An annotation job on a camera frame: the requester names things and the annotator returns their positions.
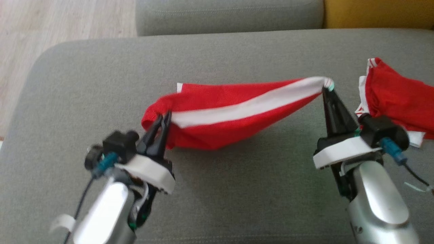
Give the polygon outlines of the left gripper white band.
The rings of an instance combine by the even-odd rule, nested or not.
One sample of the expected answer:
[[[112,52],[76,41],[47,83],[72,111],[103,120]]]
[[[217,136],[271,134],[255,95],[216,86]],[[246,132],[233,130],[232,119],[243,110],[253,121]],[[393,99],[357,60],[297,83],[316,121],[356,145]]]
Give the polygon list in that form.
[[[143,156],[154,155],[161,158],[164,156],[171,123],[172,112],[167,112],[164,117],[159,115],[137,144],[138,154],[127,164],[116,163],[115,167],[126,170],[134,178],[141,179],[158,190],[172,194],[176,182],[170,171],[158,162]]]

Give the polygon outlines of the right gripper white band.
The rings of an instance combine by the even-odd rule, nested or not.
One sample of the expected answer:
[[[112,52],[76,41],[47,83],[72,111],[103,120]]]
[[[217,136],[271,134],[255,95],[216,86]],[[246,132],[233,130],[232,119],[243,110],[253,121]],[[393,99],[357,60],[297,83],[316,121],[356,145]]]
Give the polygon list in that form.
[[[324,87],[322,88],[322,95],[327,137],[343,134],[356,136],[359,126],[335,90],[330,91]],[[313,162],[316,169],[321,169],[381,149],[381,147],[372,148],[360,136],[352,137],[321,149],[313,156]]]

